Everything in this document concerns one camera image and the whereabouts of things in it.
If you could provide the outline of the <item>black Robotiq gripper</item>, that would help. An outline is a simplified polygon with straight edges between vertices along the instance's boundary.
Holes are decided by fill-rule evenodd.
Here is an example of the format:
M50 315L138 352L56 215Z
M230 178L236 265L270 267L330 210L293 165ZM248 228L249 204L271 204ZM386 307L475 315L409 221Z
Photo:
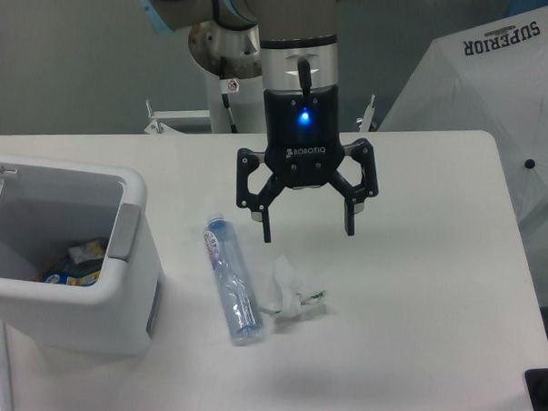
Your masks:
M344 197L344 230L354 235L355 215L364 210L366 198L378 195L373 145L364 137L341 146L335 85L302 93L264 91L267 148L254 152L239 148L236 163L236 203L248 209L263 228L264 241L272 242L269 205L287 188L329 183ZM338 171L344 156L360 166L361 181L351 185ZM265 162L272 171L263 188L249 191L249 176Z

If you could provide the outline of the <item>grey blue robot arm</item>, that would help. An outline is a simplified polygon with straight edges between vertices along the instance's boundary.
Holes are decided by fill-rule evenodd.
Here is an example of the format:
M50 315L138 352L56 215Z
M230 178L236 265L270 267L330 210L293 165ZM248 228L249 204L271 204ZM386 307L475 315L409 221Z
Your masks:
M374 149L342 144L338 119L337 4L340 0L141 0L154 26L174 32L214 22L231 33L257 30L267 146L239 149L236 201L271 240L269 205L286 188L331 185L344 197L345 232L378 194Z

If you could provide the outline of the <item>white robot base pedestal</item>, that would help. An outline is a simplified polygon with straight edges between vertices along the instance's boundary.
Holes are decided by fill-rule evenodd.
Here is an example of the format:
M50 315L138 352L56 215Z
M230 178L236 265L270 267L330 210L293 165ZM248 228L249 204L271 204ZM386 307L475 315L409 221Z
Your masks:
M203 22L192 27L188 47L204 73L212 132L265 133L258 27L231 31Z

